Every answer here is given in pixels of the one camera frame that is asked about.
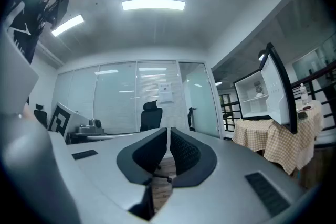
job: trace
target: open cabinet door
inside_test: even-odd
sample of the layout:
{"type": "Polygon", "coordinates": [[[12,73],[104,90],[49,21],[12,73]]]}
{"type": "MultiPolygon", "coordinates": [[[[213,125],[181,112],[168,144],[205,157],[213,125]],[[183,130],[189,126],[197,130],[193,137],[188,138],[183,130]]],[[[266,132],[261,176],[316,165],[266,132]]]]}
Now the open cabinet door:
{"type": "Polygon", "coordinates": [[[279,55],[268,43],[259,70],[269,94],[266,100],[268,115],[291,133],[297,133],[297,116],[294,94],[279,55]]]}

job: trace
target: shelf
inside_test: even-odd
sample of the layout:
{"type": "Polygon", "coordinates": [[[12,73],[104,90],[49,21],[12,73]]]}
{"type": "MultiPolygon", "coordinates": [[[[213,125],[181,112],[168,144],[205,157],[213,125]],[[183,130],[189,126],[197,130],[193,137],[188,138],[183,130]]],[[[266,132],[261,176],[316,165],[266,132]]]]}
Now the shelf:
{"type": "Polygon", "coordinates": [[[250,102],[250,101],[254,101],[254,100],[261,99],[261,98],[265,98],[265,97],[268,97],[268,94],[264,94],[263,96],[254,97],[254,98],[252,98],[252,99],[242,101],[242,103],[250,102]]]}
{"type": "Polygon", "coordinates": [[[249,117],[260,117],[260,116],[268,116],[267,111],[261,111],[261,112],[248,112],[245,115],[243,115],[244,118],[249,118],[249,117]]]}

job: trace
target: table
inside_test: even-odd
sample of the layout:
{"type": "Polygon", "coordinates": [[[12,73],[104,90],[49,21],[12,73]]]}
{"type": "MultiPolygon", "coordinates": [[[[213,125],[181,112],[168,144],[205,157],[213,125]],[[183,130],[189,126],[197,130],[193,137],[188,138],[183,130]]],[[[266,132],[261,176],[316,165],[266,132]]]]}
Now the table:
{"type": "MultiPolygon", "coordinates": [[[[301,170],[313,157],[314,140],[323,127],[322,105],[311,100],[308,118],[298,121],[298,133],[292,134],[274,120],[250,121],[239,119],[233,141],[253,151],[265,150],[264,158],[280,164],[287,174],[301,170]]],[[[297,108],[302,107],[300,100],[297,108]]]]}

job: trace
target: white cabinet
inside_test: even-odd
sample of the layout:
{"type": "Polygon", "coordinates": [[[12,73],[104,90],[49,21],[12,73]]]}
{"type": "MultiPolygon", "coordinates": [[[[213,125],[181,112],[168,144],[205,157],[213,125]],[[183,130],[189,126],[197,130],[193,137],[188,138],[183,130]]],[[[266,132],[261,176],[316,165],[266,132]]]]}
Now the white cabinet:
{"type": "Polygon", "coordinates": [[[297,132],[293,91],[284,64],[269,43],[258,70],[234,82],[243,120],[274,119],[297,132]]]}

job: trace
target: plastic bottle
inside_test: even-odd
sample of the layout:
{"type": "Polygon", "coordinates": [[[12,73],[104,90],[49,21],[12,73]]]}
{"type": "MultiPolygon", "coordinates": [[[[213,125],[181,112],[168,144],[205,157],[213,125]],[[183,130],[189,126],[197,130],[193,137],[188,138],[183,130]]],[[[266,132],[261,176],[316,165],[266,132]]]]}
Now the plastic bottle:
{"type": "Polygon", "coordinates": [[[303,85],[303,83],[301,83],[300,85],[300,92],[301,92],[302,105],[305,106],[309,103],[309,101],[308,101],[307,89],[303,85]]]}

